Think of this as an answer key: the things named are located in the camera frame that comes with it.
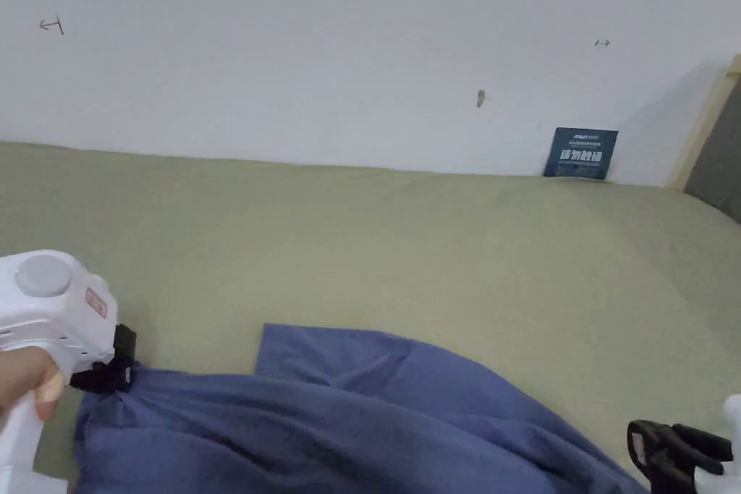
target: human hand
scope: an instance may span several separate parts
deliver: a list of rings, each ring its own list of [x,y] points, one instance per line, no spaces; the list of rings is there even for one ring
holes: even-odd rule
[[[64,391],[64,376],[50,354],[40,347],[0,351],[0,414],[30,391],[35,392],[39,418],[49,421]]]

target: red handwritten mark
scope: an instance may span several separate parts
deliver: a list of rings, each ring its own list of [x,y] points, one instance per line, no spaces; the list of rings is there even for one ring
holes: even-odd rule
[[[45,20],[41,20],[41,24],[39,25],[39,27],[41,29],[43,29],[44,31],[49,31],[49,28],[51,26],[53,26],[53,25],[58,25],[59,26],[59,32],[62,35],[64,34],[64,30],[62,29],[62,22],[59,21],[59,14],[57,14],[56,22],[53,22],[51,24],[48,24]]]

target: dark blue sign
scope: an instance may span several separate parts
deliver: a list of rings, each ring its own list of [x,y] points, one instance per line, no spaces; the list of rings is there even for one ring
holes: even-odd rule
[[[557,127],[543,175],[604,180],[616,141],[617,131]]]

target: gray circular button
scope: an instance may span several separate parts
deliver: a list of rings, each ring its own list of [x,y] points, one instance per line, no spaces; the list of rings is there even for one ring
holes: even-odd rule
[[[16,271],[16,284],[29,297],[61,296],[72,282],[67,264],[52,255],[34,255]]]

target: wrinkled fabric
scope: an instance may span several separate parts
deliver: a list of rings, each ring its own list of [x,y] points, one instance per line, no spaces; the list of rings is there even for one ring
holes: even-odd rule
[[[645,493],[559,416],[456,354],[266,325],[254,375],[140,369],[85,397],[80,494]]]

